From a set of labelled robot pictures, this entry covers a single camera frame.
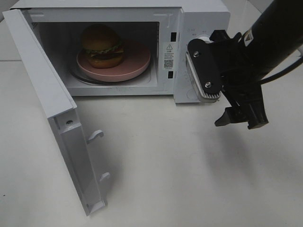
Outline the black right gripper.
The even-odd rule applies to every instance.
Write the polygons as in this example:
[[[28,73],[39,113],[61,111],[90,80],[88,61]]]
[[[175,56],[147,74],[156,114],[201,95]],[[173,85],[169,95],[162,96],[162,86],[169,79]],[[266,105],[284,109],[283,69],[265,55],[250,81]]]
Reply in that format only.
[[[210,36],[211,50],[222,81],[222,93],[230,104],[242,104],[245,114],[237,107],[226,107],[215,126],[248,121],[248,129],[268,124],[260,85],[252,85],[254,64],[244,53],[243,35],[229,37],[225,30],[214,30]]]

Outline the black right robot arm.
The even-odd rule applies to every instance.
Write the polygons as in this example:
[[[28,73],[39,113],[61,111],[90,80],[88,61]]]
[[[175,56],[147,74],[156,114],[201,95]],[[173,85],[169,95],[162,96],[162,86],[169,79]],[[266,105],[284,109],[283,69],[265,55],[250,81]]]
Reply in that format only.
[[[261,86],[291,72],[299,59],[281,72],[266,78],[276,66],[303,44],[303,2],[275,0],[244,34],[230,38],[216,30],[221,38],[210,44],[220,73],[222,93],[231,104],[215,122],[216,126],[247,122],[249,129],[268,123]]]

